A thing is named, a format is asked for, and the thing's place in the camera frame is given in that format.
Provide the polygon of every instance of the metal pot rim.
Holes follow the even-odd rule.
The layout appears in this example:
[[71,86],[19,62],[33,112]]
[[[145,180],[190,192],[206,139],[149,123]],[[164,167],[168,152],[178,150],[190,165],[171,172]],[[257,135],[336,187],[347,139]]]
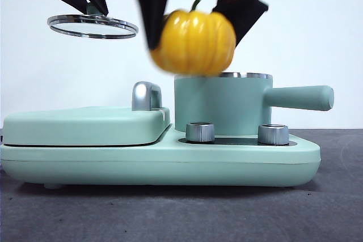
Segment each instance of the metal pot rim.
[[[203,76],[190,76],[190,75],[176,75],[175,79],[184,79],[184,78],[206,78]],[[212,78],[257,78],[257,79],[272,79],[272,76],[269,74],[263,73],[240,73],[240,72],[223,72],[220,73],[219,76]]]

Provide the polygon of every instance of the mint green cooking appliance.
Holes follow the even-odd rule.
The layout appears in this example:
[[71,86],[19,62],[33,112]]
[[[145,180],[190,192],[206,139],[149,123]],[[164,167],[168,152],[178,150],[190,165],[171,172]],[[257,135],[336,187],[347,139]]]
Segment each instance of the mint green cooking appliance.
[[175,125],[161,89],[138,82],[132,106],[11,114],[1,163],[13,178],[67,184],[295,186],[318,145],[271,125],[271,107],[327,111],[330,87],[273,88],[265,74],[175,78]]

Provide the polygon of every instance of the lid handle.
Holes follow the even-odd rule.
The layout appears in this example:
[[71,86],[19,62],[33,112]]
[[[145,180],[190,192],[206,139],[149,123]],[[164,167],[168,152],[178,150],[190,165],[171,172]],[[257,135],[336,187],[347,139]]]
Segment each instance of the lid handle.
[[151,111],[161,108],[161,89],[151,82],[137,82],[132,90],[132,110]]

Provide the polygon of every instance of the pot handle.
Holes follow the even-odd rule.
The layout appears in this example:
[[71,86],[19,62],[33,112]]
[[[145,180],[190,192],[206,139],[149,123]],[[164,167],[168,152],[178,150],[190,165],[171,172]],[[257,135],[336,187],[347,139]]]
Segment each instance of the pot handle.
[[264,101],[274,107],[328,111],[333,108],[334,91],[330,86],[270,88]]
[[151,82],[137,82],[132,90],[132,110],[151,111],[161,108],[161,89]]

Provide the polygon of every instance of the gray fabric surface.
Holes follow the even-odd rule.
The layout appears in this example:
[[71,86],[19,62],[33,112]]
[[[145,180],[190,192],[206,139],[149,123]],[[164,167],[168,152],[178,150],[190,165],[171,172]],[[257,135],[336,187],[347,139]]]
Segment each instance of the gray fabric surface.
[[8,241],[363,241],[363,130],[293,130],[322,148],[294,188],[67,186],[1,171]]

